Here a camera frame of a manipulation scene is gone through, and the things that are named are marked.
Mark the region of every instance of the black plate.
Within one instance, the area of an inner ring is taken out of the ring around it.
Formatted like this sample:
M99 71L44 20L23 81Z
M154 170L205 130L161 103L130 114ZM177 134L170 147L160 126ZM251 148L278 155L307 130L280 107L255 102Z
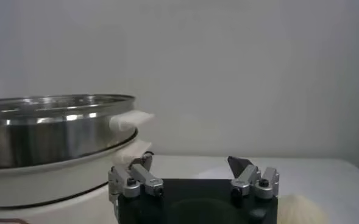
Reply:
M230 196L230 180L163 179L165 194L118 198L120 224L276 224L277 198L241 201Z

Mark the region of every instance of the white base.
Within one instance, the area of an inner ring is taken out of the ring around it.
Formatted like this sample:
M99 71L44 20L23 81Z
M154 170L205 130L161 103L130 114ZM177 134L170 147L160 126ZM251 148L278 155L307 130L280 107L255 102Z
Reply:
M0 207L33 205L90 190L107 182L114 163L130 162L130 157L141 156L150 147L150 142L136 139L121 149L85 158L0 170Z
M79 197L30 209L0 210L0 223L117 224L108 186Z

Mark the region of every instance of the stainless steel pot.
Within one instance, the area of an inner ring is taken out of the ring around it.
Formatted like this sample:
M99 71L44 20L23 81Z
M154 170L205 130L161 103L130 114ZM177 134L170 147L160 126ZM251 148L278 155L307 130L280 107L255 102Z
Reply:
M110 94L0 99L0 169L66 161L131 141L135 127L113 131L109 121L133 102Z

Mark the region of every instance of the white pot handle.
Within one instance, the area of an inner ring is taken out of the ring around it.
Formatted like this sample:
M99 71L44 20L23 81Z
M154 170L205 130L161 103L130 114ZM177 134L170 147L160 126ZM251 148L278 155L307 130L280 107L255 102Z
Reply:
M123 114L115 115L110 119L109 127L112 131L126 131L151 120L154 114L139 110L132 110Z

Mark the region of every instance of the black screw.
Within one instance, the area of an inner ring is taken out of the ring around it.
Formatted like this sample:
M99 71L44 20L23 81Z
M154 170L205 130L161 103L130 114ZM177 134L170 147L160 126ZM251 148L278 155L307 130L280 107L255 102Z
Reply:
M128 186L133 186L133 185L135 185L136 183L137 183L136 180L133 179L133 178L128 178L128 179L126 180L126 184L127 184Z
M261 180L259 181L259 186L260 186L260 187L268 187L268 186L269 186L269 181L266 180L266 179L261 179Z
M243 193L240 188L233 188L230 194L232 198L241 198L243 196Z
M163 190L163 188L159 188L159 189L154 189L154 194L158 197L162 197L164 195L165 191Z

